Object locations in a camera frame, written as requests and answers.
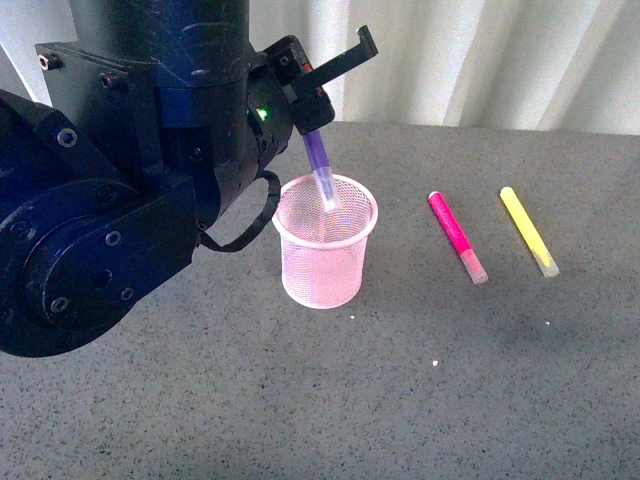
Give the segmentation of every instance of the pink cup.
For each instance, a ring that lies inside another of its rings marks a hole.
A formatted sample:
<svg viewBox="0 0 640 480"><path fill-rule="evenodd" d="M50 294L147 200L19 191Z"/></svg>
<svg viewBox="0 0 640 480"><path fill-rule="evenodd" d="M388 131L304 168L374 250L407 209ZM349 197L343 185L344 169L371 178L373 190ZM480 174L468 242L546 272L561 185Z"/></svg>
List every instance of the pink cup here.
<svg viewBox="0 0 640 480"><path fill-rule="evenodd" d="M358 182L334 175L340 207L325 212L313 175L282 188L273 224L282 245L282 284L296 302L334 308L362 285L367 237L378 220L373 195Z"/></svg>

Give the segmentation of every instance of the gray countertop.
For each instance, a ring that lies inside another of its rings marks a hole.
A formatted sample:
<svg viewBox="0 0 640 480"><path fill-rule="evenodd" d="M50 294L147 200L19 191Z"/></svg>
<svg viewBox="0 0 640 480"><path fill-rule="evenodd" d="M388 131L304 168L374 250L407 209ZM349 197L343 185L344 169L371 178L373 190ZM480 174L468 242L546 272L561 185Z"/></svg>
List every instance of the gray countertop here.
<svg viewBox="0 0 640 480"><path fill-rule="evenodd" d="M336 123L380 217L360 293L291 300L270 225L95 342L0 355L0 477L640 478L640 138ZM307 173L299 136L273 164ZM514 187L546 279L498 196ZM489 281L425 206L440 190ZM254 184L210 233L261 208Z"/></svg>

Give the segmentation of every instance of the highlighter cap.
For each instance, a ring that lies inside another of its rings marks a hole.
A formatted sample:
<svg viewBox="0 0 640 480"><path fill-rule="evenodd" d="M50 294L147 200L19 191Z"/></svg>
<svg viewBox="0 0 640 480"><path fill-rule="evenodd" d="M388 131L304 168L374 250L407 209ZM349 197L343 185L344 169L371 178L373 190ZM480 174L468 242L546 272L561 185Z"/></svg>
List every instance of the highlighter cap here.
<svg viewBox="0 0 640 480"><path fill-rule="evenodd" d="M460 260L464 264L469 276L475 285L484 283L489 279L487 272L484 271L480 260L476 256L475 252L471 249L465 250L460 254Z"/></svg>

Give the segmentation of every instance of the screw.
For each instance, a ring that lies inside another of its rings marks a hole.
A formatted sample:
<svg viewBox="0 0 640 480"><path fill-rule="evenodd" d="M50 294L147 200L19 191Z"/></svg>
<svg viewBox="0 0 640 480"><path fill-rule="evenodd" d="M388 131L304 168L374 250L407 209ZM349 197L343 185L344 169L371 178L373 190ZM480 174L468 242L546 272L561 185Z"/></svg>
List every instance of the screw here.
<svg viewBox="0 0 640 480"><path fill-rule="evenodd" d="M67 297L58 297L51 302L51 313L62 313L69 307L69 299Z"/></svg>
<svg viewBox="0 0 640 480"><path fill-rule="evenodd" d="M132 298L133 298L133 288L132 287L125 288L122 291L122 293L120 294L120 300L122 300L123 302L128 302Z"/></svg>
<svg viewBox="0 0 640 480"><path fill-rule="evenodd" d="M200 160L202 160L202 150L199 147L195 147L193 150L191 150L189 158L194 162L199 162Z"/></svg>
<svg viewBox="0 0 640 480"><path fill-rule="evenodd" d="M38 55L38 62L40 62L40 68L45 72L47 70L55 70L56 68L62 67L62 62L60 59L51 53L43 53L42 55Z"/></svg>
<svg viewBox="0 0 640 480"><path fill-rule="evenodd" d="M58 143L65 148L73 147L78 141L78 134L70 128L63 128L56 136Z"/></svg>
<svg viewBox="0 0 640 480"><path fill-rule="evenodd" d="M96 199L100 203L109 203L113 198L113 187L111 185L104 185L98 189L96 193Z"/></svg>
<svg viewBox="0 0 640 480"><path fill-rule="evenodd" d="M107 90L113 90L120 84L120 82L121 82L120 78L115 76L113 73L100 74L100 83Z"/></svg>
<svg viewBox="0 0 640 480"><path fill-rule="evenodd" d="M9 236L15 241L28 240L33 233L33 227L29 222L21 220L11 225Z"/></svg>
<svg viewBox="0 0 640 480"><path fill-rule="evenodd" d="M120 232L117 230L107 233L107 236L104 237L104 243L106 243L108 247L115 247L120 243L120 240L122 240L122 235L120 235Z"/></svg>

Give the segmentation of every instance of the bolt head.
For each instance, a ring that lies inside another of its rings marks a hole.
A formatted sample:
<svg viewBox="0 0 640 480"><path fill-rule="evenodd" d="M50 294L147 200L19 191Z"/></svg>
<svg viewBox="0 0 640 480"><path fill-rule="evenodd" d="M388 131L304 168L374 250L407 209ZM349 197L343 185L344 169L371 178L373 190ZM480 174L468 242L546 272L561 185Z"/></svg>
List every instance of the bolt head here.
<svg viewBox="0 0 640 480"><path fill-rule="evenodd" d="M62 313L69 307L69 299L67 297L58 297L51 302L51 313Z"/></svg>
<svg viewBox="0 0 640 480"><path fill-rule="evenodd" d="M133 293L134 291L132 287L125 288L120 294L120 300L122 300L123 302L128 302L133 298Z"/></svg>
<svg viewBox="0 0 640 480"><path fill-rule="evenodd" d="M71 148L78 142L78 134L71 128L63 128L56 136L58 143L65 148Z"/></svg>
<svg viewBox="0 0 640 480"><path fill-rule="evenodd" d="M122 235L117 230L107 233L107 235L104 237L104 243L106 243L108 247L115 247L120 243L121 240Z"/></svg>
<svg viewBox="0 0 640 480"><path fill-rule="evenodd" d="M114 196L114 190L111 185L104 185L98 189L98 193L96 193L96 199L100 203L109 203Z"/></svg>

